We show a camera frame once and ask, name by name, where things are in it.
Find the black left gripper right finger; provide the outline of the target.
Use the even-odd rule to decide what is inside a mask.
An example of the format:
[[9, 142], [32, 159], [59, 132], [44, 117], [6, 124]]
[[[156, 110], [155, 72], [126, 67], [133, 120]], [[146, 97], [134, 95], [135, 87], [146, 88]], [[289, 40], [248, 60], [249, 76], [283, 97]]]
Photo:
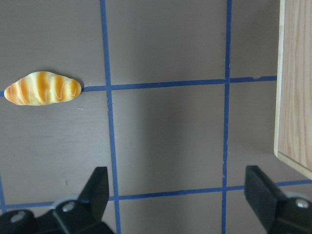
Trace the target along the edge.
[[312, 201], [284, 193], [258, 166], [245, 169], [244, 196], [268, 234], [312, 232]]

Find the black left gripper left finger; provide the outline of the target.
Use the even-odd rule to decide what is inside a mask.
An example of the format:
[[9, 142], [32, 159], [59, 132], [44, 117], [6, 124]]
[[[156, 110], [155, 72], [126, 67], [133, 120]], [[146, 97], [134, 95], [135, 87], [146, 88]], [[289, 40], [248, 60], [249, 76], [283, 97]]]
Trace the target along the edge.
[[35, 217], [26, 209], [0, 216], [2, 234], [113, 234], [102, 221], [109, 199], [106, 167], [96, 167], [76, 199], [60, 201], [45, 214]]

